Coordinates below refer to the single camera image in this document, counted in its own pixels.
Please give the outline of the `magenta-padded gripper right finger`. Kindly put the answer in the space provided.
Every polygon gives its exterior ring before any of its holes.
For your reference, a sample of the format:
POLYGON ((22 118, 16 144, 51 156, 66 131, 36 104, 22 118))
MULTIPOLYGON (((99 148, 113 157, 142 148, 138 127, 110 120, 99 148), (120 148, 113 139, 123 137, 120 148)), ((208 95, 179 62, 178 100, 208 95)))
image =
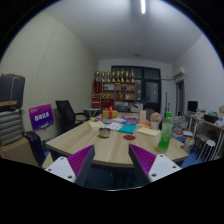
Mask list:
POLYGON ((180 167, 164 154, 155 155, 130 144, 129 156, 134 164, 136 176, 145 186, 180 170, 180 167))

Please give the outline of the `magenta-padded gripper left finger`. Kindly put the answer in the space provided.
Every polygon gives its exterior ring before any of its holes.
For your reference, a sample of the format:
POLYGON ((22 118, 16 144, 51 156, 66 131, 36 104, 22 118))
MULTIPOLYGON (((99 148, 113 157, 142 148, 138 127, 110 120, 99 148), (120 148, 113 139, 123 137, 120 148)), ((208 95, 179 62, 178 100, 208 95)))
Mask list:
POLYGON ((95 147, 90 145, 69 157, 59 157, 46 168, 46 171, 84 186, 94 156, 95 147))

